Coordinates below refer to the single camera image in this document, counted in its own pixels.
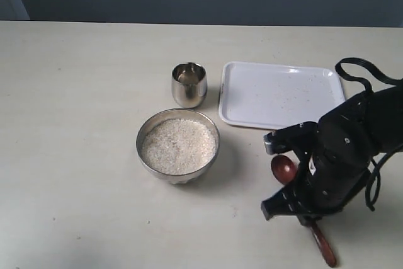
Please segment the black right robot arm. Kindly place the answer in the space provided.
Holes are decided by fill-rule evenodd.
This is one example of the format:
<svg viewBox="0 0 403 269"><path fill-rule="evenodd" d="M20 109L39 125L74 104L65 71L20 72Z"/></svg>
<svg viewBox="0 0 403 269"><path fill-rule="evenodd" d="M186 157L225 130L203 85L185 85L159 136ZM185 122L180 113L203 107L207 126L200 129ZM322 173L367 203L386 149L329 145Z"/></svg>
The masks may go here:
<svg viewBox="0 0 403 269"><path fill-rule="evenodd" d="M374 177L380 153L402 151L402 89L361 92L322 116L264 136L268 154L295 153L296 176L262 201L266 220L277 215L316 218L343 208Z"/></svg>

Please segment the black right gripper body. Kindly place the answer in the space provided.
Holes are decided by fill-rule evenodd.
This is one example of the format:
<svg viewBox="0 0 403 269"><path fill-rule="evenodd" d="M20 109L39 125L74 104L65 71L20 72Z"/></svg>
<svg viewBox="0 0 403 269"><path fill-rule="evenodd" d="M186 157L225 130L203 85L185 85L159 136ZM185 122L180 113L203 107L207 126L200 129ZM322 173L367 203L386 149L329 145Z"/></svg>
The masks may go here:
<svg viewBox="0 0 403 269"><path fill-rule="evenodd" d="M300 222L313 222L343 210L366 185L370 170L340 161L334 153L316 143L309 160L299 166L294 192L304 208Z"/></svg>

